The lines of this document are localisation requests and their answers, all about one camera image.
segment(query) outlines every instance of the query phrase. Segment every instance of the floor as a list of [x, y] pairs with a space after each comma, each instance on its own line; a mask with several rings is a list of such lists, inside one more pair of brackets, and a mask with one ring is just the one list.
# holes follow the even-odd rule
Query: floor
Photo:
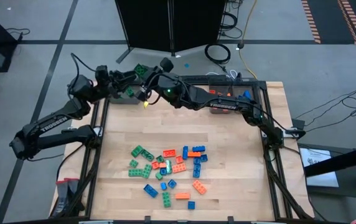
[[[239, 27], [244, 26], [250, 7], [251, 1], [243, 3]], [[71, 23], [65, 24], [69, 11], [74, 15]], [[59, 40], [61, 36], [62, 40], [124, 40], [115, 2], [111, 0], [0, 0], [0, 24], [5, 28], [29, 28], [31, 33], [24, 40]], [[313, 40], [304, 9], [300, 1], [293, 0], [259, 0], [246, 39]], [[227, 68], [249, 75], [238, 58], [236, 46], [227, 46], [232, 51]], [[40, 117], [59, 109], [68, 100], [66, 84], [75, 75], [71, 52], [91, 67], [107, 65], [109, 69], [121, 71], [131, 70], [137, 63], [158, 65], [163, 57], [169, 56], [134, 49], [121, 64], [117, 64], [115, 60], [125, 50], [125, 45], [58, 45], [57, 41], [51, 44], [26, 42], [18, 46], [9, 71], [0, 73], [0, 203], [16, 161], [8, 144], [15, 133], [30, 122], [40, 96], [45, 97]], [[215, 57], [225, 54], [213, 48], [210, 52]], [[244, 52], [247, 64], [260, 80], [284, 83], [293, 117], [356, 90], [356, 45], [251, 44], [246, 45]], [[221, 72], [205, 57], [203, 47], [180, 52], [180, 55], [181, 58], [172, 58], [174, 72], [180, 75]], [[82, 73], [93, 78], [93, 74], [84, 68]], [[50, 85], [47, 94], [40, 95], [44, 81], [50, 81]], [[314, 111], [302, 119], [310, 121], [321, 112]], [[349, 113], [349, 109], [338, 106], [317, 119], [310, 128], [338, 121]], [[68, 126], [64, 124], [54, 132]], [[301, 142], [356, 148], [354, 128], [356, 117], [310, 132]], [[56, 147], [37, 157], [62, 152], [63, 147]], [[24, 163], [5, 222], [47, 218], [55, 189], [55, 173], [61, 160], [59, 157]], [[318, 211], [330, 221], [356, 219], [354, 198], [325, 195], [311, 195], [311, 198]]]

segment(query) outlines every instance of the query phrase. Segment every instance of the white paper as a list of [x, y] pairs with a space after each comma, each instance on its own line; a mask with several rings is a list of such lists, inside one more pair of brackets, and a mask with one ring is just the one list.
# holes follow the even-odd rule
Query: white paper
[[[320, 149], [309, 150], [305, 148], [300, 148], [300, 153], [304, 167], [331, 158], [329, 151]], [[308, 186], [339, 187], [335, 172], [321, 174], [314, 177], [307, 177], [307, 183]]]

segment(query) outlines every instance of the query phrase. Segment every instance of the yellow cable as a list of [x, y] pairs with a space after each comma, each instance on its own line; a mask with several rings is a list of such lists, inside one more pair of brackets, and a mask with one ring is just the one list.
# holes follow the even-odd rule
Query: yellow cable
[[[245, 39], [248, 21], [250, 20], [250, 16], [251, 16], [251, 14], [253, 13], [253, 10], [254, 10], [255, 5], [257, 4], [257, 1], [258, 1], [258, 0], [254, 0], [253, 7], [251, 7], [250, 12], [248, 13], [247, 21], [246, 21], [246, 26], [245, 26], [245, 29], [243, 30], [243, 36], [241, 37], [241, 40], [242, 40], [242, 41]], [[239, 56], [240, 56], [241, 61], [242, 61], [243, 64], [245, 65], [247, 71], [250, 72], [250, 73], [254, 76], [255, 79], [257, 79], [257, 76], [255, 75], [255, 73], [254, 73], [253, 71], [251, 71], [251, 70], [248, 68], [246, 62], [243, 60], [243, 57], [241, 56], [241, 49], [239, 49]]]

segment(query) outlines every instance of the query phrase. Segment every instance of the wooden table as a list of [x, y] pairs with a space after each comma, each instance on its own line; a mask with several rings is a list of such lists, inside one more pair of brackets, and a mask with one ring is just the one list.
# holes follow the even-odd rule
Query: wooden table
[[[268, 82], [268, 94], [272, 113], [283, 126], [291, 127], [288, 103], [281, 82]], [[90, 123], [90, 116], [73, 121], [79, 127]], [[285, 139], [287, 147], [298, 150], [294, 139]], [[142, 145], [155, 157], [162, 150], [176, 149], [182, 154], [182, 146], [204, 145], [208, 162], [202, 163], [200, 181], [207, 193], [200, 195], [192, 186], [193, 161], [185, 161], [187, 171], [165, 176], [161, 181], [174, 179], [175, 189], [168, 189], [172, 207], [164, 208], [160, 182], [152, 171], [149, 179], [128, 177], [130, 152]], [[70, 154], [79, 144], [66, 146]], [[59, 179], [79, 178], [84, 149], [72, 156], [62, 167]], [[298, 154], [281, 149], [288, 190], [309, 214], [314, 215], [308, 202], [304, 173]], [[150, 164], [142, 156], [137, 157], [137, 168]], [[143, 220], [274, 220], [268, 178], [263, 159], [260, 130], [246, 123], [239, 114], [211, 114], [208, 108], [200, 111], [174, 109], [166, 101], [148, 106], [109, 104], [100, 166], [91, 211], [91, 219]], [[144, 190], [152, 185], [159, 195], [150, 197]], [[284, 217], [283, 200], [276, 188], [281, 216]], [[176, 200], [175, 193], [190, 192], [196, 202], [195, 210], [187, 209], [187, 200]], [[88, 191], [83, 195], [86, 202]]]

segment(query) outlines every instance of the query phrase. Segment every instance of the toy brick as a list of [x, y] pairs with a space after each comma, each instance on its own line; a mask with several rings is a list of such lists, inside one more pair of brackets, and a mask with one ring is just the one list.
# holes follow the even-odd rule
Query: toy brick
[[165, 182], [160, 183], [161, 190], [167, 190], [167, 184]]
[[171, 189], [173, 189], [174, 187], [176, 187], [176, 185], [177, 185], [177, 182], [175, 182], [174, 180], [170, 180], [170, 181], [168, 181], [168, 186], [171, 188]]
[[170, 150], [164, 150], [163, 151], [163, 157], [172, 157], [176, 156], [176, 150], [175, 149], [170, 149]]
[[141, 155], [147, 159], [149, 162], [152, 162], [154, 159], [154, 155], [152, 155], [150, 152], [148, 152], [146, 149], [143, 149], [141, 152]]
[[164, 205], [164, 208], [171, 207], [170, 193], [169, 193], [169, 192], [163, 192], [163, 193], [162, 193], [162, 196], [163, 196], [163, 205]]
[[200, 157], [199, 152], [188, 152], [188, 157]]
[[184, 160], [188, 159], [188, 151], [189, 151], [189, 147], [188, 146], [184, 146], [184, 149], [182, 150], [182, 158]]
[[170, 160], [166, 160], [166, 169], [167, 169], [167, 174], [170, 174], [172, 172], [172, 165]]
[[158, 169], [159, 163], [157, 161], [152, 162], [152, 169]]
[[204, 185], [202, 183], [200, 183], [200, 181], [195, 180], [195, 182], [193, 182], [193, 187], [200, 193], [200, 194], [204, 194], [207, 189], [204, 187]]
[[157, 156], [156, 160], [160, 163], [160, 162], [164, 162], [164, 158], [163, 156]]
[[145, 188], [143, 188], [143, 189], [153, 198], [156, 197], [159, 193], [159, 192], [157, 192], [157, 190], [154, 190], [154, 188], [152, 186], [150, 186], [149, 184], [146, 184]]
[[193, 164], [200, 164], [202, 160], [198, 157], [193, 158]]
[[131, 151], [131, 155], [136, 158], [142, 152], [142, 150], [142, 146], [136, 146], [135, 149]]
[[177, 172], [181, 172], [181, 171], [185, 171], [185, 170], [186, 170], [186, 166], [184, 163], [172, 166], [173, 173], [177, 173]]
[[145, 168], [142, 171], [142, 177], [149, 178], [149, 175], [151, 175], [151, 170], [152, 170], [152, 166], [146, 164]]
[[160, 174], [161, 175], [167, 175], [167, 169], [166, 168], [160, 168]]
[[190, 193], [178, 193], [176, 199], [190, 199]]
[[138, 162], [135, 161], [135, 159], [131, 159], [131, 162], [129, 162], [129, 165], [133, 168], [135, 168], [138, 165]]
[[200, 156], [200, 160], [201, 160], [202, 162], [207, 162], [207, 161], [208, 161], [207, 155], [206, 155], [206, 154], [201, 155], [201, 156]]
[[193, 166], [193, 170], [195, 170], [195, 171], [197, 171], [197, 172], [200, 172], [201, 168], [202, 168], [202, 166], [201, 166], [200, 164], [195, 164], [195, 165]]
[[188, 201], [188, 209], [195, 209], [195, 202]]
[[200, 171], [193, 170], [193, 178], [199, 178], [200, 177]]
[[181, 162], [184, 162], [184, 159], [182, 158], [182, 156], [177, 156], [176, 162], [177, 162], [177, 164], [180, 164]]
[[129, 177], [141, 177], [142, 176], [142, 169], [130, 169], [128, 171], [128, 176]]
[[205, 151], [205, 146], [194, 146], [192, 148], [192, 152], [204, 152]]
[[158, 179], [158, 180], [161, 180], [161, 179], [163, 179], [163, 176], [160, 174], [160, 173], [156, 173], [156, 178]]

